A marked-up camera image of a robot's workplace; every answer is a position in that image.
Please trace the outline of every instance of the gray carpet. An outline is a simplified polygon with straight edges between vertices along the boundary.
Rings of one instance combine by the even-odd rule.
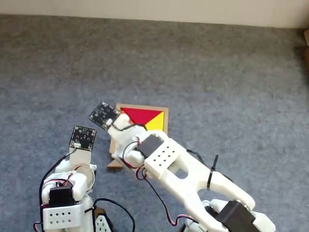
[[[1,231],[31,231],[43,174],[75,124],[98,130],[94,198],[137,232],[176,232],[146,183],[108,172],[101,101],[168,106],[169,134],[256,201],[279,232],[308,231],[309,82],[297,30],[73,17],[0,16]],[[183,206],[155,184],[171,214]],[[221,195],[202,191],[202,199]],[[119,232],[130,219],[102,204]]]

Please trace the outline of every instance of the red triangle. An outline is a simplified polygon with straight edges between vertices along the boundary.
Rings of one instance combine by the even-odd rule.
[[[159,115],[159,110],[144,110],[133,108],[122,108],[122,110],[130,117],[133,123],[141,123],[146,125],[151,119]]]

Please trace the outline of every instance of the cardboard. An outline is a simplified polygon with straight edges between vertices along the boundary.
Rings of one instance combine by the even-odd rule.
[[[130,109],[142,109],[142,110],[155,110],[155,111],[162,111],[164,112],[164,126],[163,131],[167,134],[168,133],[168,126],[169,126],[169,109],[166,107],[157,107],[157,106],[148,106],[148,105],[131,105],[131,104],[122,104],[118,103],[116,108],[121,110],[121,108],[130,108]],[[110,145],[110,154],[114,153],[116,150],[116,142],[114,139],[111,139]],[[113,160],[108,166],[108,169],[121,169],[123,165],[116,160]]]

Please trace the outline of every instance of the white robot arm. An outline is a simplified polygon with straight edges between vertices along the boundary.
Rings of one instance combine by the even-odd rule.
[[[181,201],[193,220],[185,232],[274,232],[275,225],[264,214],[253,210],[253,198],[219,172],[208,168],[162,131],[147,131],[144,125],[131,124],[127,114],[102,102],[90,120],[105,129],[117,142],[112,157],[131,169],[142,167],[148,177],[160,182]],[[182,169],[188,176],[178,178]],[[230,201],[202,202],[201,189],[227,196]]]
[[[88,195],[97,169],[90,163],[95,136],[94,129],[74,126],[70,152],[56,163],[55,173],[42,180],[41,222],[33,225],[35,231],[36,224],[42,224],[45,232],[93,232],[94,223],[96,231],[113,231],[106,214],[93,219],[93,200]]]

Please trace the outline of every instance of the wall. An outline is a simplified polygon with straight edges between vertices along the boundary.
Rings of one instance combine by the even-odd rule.
[[[0,14],[309,27],[309,0],[0,0]]]

